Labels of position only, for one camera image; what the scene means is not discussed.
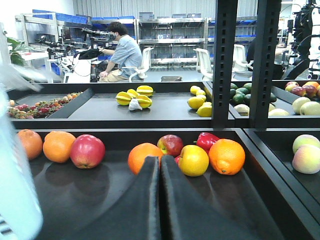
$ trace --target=dark hair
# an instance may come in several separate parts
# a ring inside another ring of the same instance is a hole
[[[108,30],[110,32],[119,33],[120,36],[128,34],[127,27],[118,21],[113,21],[109,24]]]

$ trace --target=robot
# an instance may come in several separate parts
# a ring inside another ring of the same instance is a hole
[[[320,77],[320,0],[308,0],[296,15],[289,66],[281,79],[294,80],[308,69],[308,79]]]

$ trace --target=red apple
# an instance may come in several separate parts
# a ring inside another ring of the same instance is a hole
[[[72,147],[70,158],[79,169],[92,169],[104,159],[106,147],[97,137],[90,134],[78,136]]]
[[[174,158],[181,153],[181,150],[184,147],[182,139],[173,134],[162,136],[156,145],[161,149],[163,154],[171,155]]]
[[[300,97],[307,97],[307,91],[302,86],[295,86],[292,88],[291,93]]]
[[[297,83],[296,81],[288,81],[288,82],[286,83],[286,85],[284,86],[284,88],[286,88],[288,85],[291,85],[291,84],[294,84],[294,85],[296,85],[297,87],[299,87],[299,83]]]
[[[176,164],[179,164],[179,160],[180,160],[180,155],[178,155],[174,158],[174,161],[176,162]]]
[[[305,89],[307,97],[312,99],[316,96],[317,94],[317,88],[313,85],[303,85],[303,89]]]

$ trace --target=light blue shirt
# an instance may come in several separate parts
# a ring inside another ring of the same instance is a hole
[[[129,35],[123,36],[119,40],[110,61],[118,64],[119,69],[123,70],[121,76],[129,78],[131,74],[134,74],[136,71],[133,68],[123,67],[141,66],[142,53],[136,40]],[[132,79],[139,79],[139,77],[136,75]]]

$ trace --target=black metal post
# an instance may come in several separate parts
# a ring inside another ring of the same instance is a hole
[[[215,2],[212,126],[224,128],[229,114],[238,0],[216,0]]]
[[[268,110],[277,45],[281,0],[259,0],[249,124],[251,128],[268,126]]]

